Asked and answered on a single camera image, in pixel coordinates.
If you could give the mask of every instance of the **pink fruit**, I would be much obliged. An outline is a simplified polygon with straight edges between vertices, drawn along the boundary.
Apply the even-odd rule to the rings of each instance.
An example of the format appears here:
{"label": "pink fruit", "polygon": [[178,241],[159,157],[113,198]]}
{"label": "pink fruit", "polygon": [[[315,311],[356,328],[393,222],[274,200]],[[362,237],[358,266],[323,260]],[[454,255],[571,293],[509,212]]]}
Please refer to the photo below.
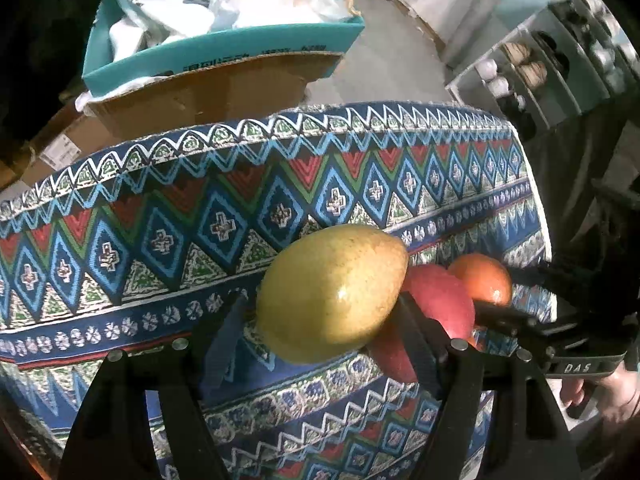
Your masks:
{"label": "pink fruit", "polygon": [[[464,283],[443,267],[428,264],[409,267],[402,290],[410,292],[425,316],[440,322],[450,338],[467,339],[474,327],[474,303]],[[402,383],[417,381],[404,344],[389,318],[367,346],[380,369]]]}

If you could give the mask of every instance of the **human hand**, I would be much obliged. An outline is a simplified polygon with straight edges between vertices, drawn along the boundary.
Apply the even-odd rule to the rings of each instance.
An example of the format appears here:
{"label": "human hand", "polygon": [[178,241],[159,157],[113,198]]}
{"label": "human hand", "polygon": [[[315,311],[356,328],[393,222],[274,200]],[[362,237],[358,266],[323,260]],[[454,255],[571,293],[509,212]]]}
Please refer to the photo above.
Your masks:
{"label": "human hand", "polygon": [[[613,434],[635,415],[640,399],[638,373],[626,370],[624,363],[608,377],[595,381],[606,389],[598,402],[598,410],[603,418],[604,433]],[[565,407],[578,405],[584,399],[584,379],[563,379],[560,400]]]}

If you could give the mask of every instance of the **shoe rack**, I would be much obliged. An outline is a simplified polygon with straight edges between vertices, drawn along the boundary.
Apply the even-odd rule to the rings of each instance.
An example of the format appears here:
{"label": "shoe rack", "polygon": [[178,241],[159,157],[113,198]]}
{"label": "shoe rack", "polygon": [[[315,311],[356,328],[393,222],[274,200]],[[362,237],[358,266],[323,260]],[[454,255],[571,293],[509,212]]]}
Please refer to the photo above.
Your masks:
{"label": "shoe rack", "polygon": [[[630,59],[628,50],[617,45],[602,25],[602,13],[608,13],[604,4],[596,15],[585,1],[555,0],[527,18],[447,86],[453,99],[507,118],[527,140],[611,95],[637,89],[640,60]],[[517,64],[508,54],[513,43],[529,52]],[[608,72],[598,63],[594,49],[608,52]],[[495,61],[496,77],[508,81],[507,95],[496,98],[490,91],[491,81],[481,78],[476,67],[487,60]],[[524,75],[528,69],[523,67],[532,63],[542,63],[544,70],[540,70],[546,70],[539,86]]]}

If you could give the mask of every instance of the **beige shoe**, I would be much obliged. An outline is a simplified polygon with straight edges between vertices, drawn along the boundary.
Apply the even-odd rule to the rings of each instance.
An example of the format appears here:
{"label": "beige shoe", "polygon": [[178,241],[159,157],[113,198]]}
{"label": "beige shoe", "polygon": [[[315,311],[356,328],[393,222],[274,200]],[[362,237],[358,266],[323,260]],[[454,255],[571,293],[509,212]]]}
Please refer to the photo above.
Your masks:
{"label": "beige shoe", "polygon": [[505,43],[502,50],[514,66],[526,61],[531,55],[531,49],[522,43]]}
{"label": "beige shoe", "polygon": [[541,61],[519,66],[516,70],[531,90],[535,90],[546,82],[546,66]]}

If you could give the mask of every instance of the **finger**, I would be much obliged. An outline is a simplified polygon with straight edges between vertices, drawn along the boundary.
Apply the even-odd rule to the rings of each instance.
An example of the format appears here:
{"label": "finger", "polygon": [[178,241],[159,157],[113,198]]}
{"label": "finger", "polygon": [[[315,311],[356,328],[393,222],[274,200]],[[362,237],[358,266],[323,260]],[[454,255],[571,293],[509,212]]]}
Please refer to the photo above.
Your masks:
{"label": "finger", "polygon": [[562,380],[562,389],[560,390],[560,400],[565,406],[571,404],[580,404],[584,398],[582,379],[564,379]]}

